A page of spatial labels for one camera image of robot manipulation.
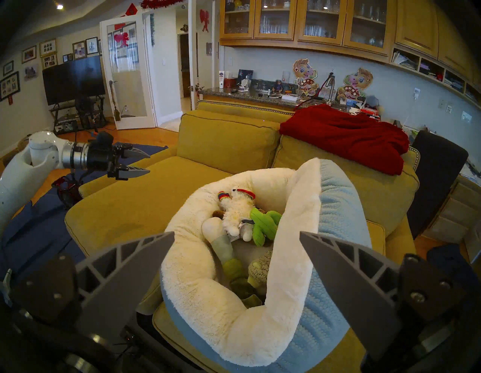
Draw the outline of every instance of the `red blanket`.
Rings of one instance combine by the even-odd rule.
[[[280,133],[388,175],[401,174],[401,154],[409,147],[407,135],[392,124],[363,114],[353,116],[328,105],[296,111],[281,123]]]

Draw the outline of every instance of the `white plush toy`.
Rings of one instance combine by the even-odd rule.
[[[242,220],[250,219],[255,194],[246,189],[233,188],[230,193],[219,192],[217,197],[225,211],[222,218],[224,229],[232,237],[240,236],[244,241],[250,241],[254,225],[242,223]]]

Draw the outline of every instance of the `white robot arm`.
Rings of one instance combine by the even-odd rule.
[[[113,139],[106,132],[99,133],[90,143],[60,139],[50,131],[30,136],[28,146],[13,157],[0,177],[0,238],[15,212],[30,201],[56,168],[107,171],[108,177],[117,180],[149,173],[146,169],[120,164],[119,158],[150,156],[132,144],[112,145]]]

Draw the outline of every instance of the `television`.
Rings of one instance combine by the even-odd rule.
[[[48,105],[75,100],[80,96],[105,94],[100,57],[81,58],[43,70]]]

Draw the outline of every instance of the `red tinsel garland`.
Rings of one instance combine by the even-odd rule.
[[[140,6],[143,9],[157,9],[160,7],[168,7],[169,5],[174,5],[175,3],[182,2],[184,0],[143,0]]]

